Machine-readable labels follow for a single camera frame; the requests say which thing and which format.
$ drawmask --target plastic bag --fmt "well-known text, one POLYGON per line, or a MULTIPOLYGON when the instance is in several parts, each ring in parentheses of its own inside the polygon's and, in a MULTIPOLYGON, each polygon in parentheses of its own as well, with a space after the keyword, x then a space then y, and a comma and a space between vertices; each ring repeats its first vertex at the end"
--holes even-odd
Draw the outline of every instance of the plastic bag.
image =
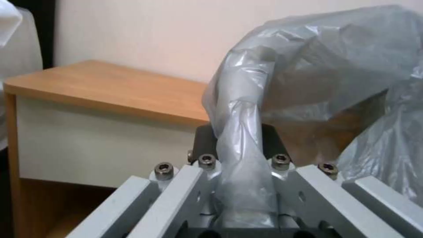
POLYGON ((422 33, 416 13, 380 6, 271 21, 234 46, 203 97, 223 165, 223 223, 272 226, 262 121, 278 127, 297 165, 336 159, 377 119, 383 92, 422 71, 422 33))
POLYGON ((10 2, 0 0, 0 48, 4 47, 22 21, 22 15, 10 2))
POLYGON ((386 114, 342 152, 345 179, 372 175, 423 207, 423 80, 389 89, 386 114))

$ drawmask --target beige wall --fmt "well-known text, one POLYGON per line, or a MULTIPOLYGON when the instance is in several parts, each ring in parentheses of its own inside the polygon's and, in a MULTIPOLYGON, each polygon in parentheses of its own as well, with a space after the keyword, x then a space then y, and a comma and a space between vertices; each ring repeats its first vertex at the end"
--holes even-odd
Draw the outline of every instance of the beige wall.
POLYGON ((254 27, 290 15, 423 0, 58 0, 55 64, 85 59, 208 82, 254 27))

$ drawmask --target aluminum frame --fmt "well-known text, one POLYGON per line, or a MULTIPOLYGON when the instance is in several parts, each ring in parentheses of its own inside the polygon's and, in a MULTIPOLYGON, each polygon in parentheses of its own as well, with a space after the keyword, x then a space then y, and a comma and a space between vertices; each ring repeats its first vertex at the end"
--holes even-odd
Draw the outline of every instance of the aluminum frame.
POLYGON ((405 237, 423 237, 423 209, 375 177, 346 181, 342 187, 405 237))
POLYGON ((314 165, 278 177, 274 183, 281 199, 309 227, 324 221, 344 238, 402 237, 314 165))
POLYGON ((71 231, 67 238, 123 237, 136 225, 158 195, 156 183, 131 176, 71 231))
POLYGON ((212 189, 203 169, 185 165, 128 238, 175 237, 185 222, 200 214, 212 189))

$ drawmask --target furniture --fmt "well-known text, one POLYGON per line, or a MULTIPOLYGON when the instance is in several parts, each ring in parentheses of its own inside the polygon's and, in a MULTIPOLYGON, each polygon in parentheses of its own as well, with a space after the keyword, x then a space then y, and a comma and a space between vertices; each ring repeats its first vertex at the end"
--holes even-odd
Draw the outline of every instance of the furniture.
POLYGON ((206 87, 99 61, 4 85, 16 237, 63 237, 130 175, 186 163, 206 87))

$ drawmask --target bolt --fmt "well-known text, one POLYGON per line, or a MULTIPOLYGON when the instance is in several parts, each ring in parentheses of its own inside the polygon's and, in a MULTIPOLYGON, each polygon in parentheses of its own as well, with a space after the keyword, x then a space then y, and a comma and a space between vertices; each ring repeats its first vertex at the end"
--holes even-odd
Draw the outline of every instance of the bolt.
POLYGON ((162 162, 156 165, 154 173, 157 180, 165 181, 173 178, 173 165, 168 162, 162 162))
POLYGON ((198 158, 198 166, 205 170, 212 170, 216 166, 216 158, 211 154, 204 154, 198 158))
POLYGON ((194 156, 193 156, 193 154, 192 154, 192 149, 188 150, 188 154, 187 154, 187 156, 188 156, 188 163, 192 164, 192 163, 194 163, 194 162, 195 162, 195 161, 194 161, 194 156))
POLYGON ((287 170, 289 169, 289 163, 291 159, 285 154, 276 154, 272 157, 272 167, 276 170, 287 170))
POLYGON ((320 163, 317 168, 324 172, 324 174, 329 176, 332 180, 336 180, 338 177, 339 170, 333 163, 320 163))

